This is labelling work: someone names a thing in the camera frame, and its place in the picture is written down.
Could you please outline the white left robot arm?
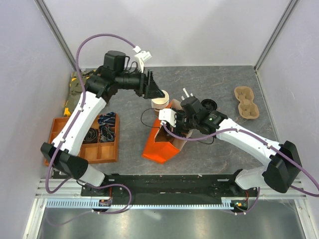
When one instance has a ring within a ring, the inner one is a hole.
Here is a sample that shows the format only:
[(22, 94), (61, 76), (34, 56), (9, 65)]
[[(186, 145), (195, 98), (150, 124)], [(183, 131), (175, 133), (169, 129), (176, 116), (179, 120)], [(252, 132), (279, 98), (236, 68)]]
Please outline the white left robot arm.
[(50, 167), (73, 179), (91, 184), (92, 190), (99, 196), (109, 192), (109, 183), (104, 180), (105, 174), (78, 156), (82, 142), (98, 113), (118, 90), (133, 90), (144, 99), (165, 96), (155, 83), (152, 71), (144, 70), (145, 62), (152, 57), (150, 52), (140, 51), (135, 57), (138, 67), (130, 71), (125, 69), (125, 53), (108, 51), (104, 64), (87, 79), (79, 103), (64, 128), (52, 143), (45, 142), (40, 149)]

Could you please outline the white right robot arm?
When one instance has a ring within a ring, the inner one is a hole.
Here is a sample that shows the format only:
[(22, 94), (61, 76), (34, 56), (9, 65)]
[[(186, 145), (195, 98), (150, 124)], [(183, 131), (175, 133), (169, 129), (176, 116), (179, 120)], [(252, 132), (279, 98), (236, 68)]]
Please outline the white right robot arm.
[(180, 106), (180, 110), (166, 108), (159, 112), (159, 120), (169, 135), (189, 140), (186, 134), (196, 129), (203, 134), (201, 140), (213, 137), (228, 142), (262, 163), (261, 167), (234, 173), (234, 180), (228, 183), (232, 195), (240, 196), (248, 189), (262, 186), (279, 193), (288, 191), (301, 167), (297, 147), (292, 142), (279, 143), (245, 129), (217, 111), (217, 104), (211, 99), (200, 101), (190, 96)]

